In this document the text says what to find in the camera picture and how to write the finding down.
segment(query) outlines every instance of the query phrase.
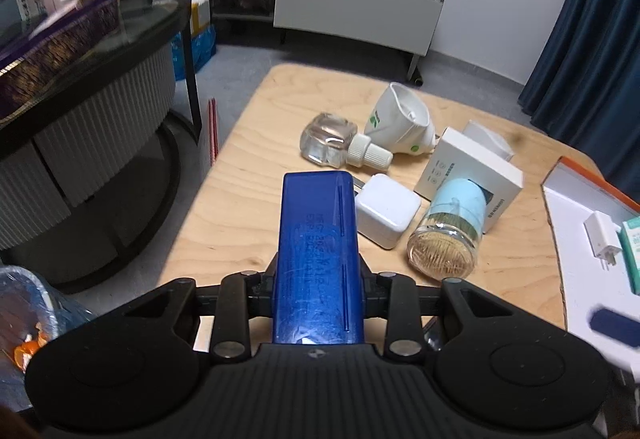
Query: open box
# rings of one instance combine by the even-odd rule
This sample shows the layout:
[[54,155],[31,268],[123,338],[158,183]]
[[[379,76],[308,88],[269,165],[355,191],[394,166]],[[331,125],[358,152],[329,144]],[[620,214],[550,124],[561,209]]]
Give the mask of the open box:
[[598,210],[621,226],[640,214],[640,204],[567,157],[549,172],[542,190],[558,253],[566,329],[640,383],[640,349],[596,332],[590,324],[594,312],[603,308],[640,322],[640,296],[631,291],[622,253],[615,256],[616,265],[594,257],[583,225]]

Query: gray carpet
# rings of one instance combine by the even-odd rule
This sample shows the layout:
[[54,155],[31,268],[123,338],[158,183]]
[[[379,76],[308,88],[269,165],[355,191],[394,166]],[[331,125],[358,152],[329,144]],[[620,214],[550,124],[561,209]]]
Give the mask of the gray carpet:
[[[218,52],[197,74],[197,82],[203,114],[207,100],[216,98],[221,146],[262,79],[271,67],[284,62],[343,70],[386,81],[402,81],[406,72],[403,56],[388,48],[301,32],[289,32],[286,43],[281,45],[279,32],[267,25],[249,25],[242,34],[230,32],[229,25],[219,26]],[[529,116],[521,112],[516,102],[521,85],[437,53],[428,54],[420,67],[424,91],[530,126]],[[176,84],[174,107],[185,115],[189,113],[184,81]],[[174,205],[154,239],[123,271],[74,295],[73,298],[90,310],[104,313],[156,285],[206,174],[206,129],[197,149],[184,132],[176,129],[174,133],[182,161]]]

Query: glass bottle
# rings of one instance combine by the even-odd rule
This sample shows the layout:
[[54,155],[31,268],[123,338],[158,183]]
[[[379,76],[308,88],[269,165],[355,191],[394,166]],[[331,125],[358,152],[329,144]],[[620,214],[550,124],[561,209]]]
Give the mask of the glass bottle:
[[462,178],[447,181],[409,237],[409,262],[436,280],[465,278],[476,266],[485,213],[480,186]]
[[345,164],[370,166],[386,171],[394,155],[359,134],[355,123],[339,115],[322,112],[300,136],[302,157],[319,166],[342,168]]

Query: light wood tabletop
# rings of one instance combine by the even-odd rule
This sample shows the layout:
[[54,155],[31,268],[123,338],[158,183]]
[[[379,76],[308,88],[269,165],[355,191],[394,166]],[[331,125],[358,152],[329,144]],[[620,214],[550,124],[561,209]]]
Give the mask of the light wood tabletop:
[[[300,133],[319,112],[332,112],[363,129],[387,83],[314,67],[273,67],[256,90],[209,171],[158,280],[196,279],[220,283],[245,269],[264,271],[278,246],[282,178],[288,172],[320,170],[300,156]],[[478,265],[468,281],[557,326],[564,327],[561,279],[540,184],[566,155],[599,174],[587,156],[547,136],[475,108],[422,94],[436,132],[462,130],[469,119],[500,133],[515,151],[511,161],[524,172],[525,186],[496,225],[484,235]],[[428,156],[395,156],[389,176],[413,189]],[[348,168],[362,180],[373,170]],[[395,249],[386,251],[362,235],[360,253],[375,273],[396,271],[418,284],[430,280],[406,258],[406,242],[424,214],[422,207]],[[382,322],[367,322],[367,341],[380,342]],[[268,324],[252,333],[268,339]]]

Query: blue plastic bag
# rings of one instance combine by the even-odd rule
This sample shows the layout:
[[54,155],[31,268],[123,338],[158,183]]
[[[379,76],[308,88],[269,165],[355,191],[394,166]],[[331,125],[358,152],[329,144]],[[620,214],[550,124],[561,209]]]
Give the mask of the blue plastic bag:
[[18,266],[0,267],[0,403],[13,411],[31,406],[24,374],[12,361],[17,345],[40,333],[49,342],[93,318],[35,273]]
[[[182,52],[180,33],[171,40],[171,52],[174,58],[175,81],[183,80],[185,77],[184,53]],[[213,25],[209,25],[203,32],[191,39],[191,52],[193,53],[193,67],[198,72],[216,53],[216,30]]]

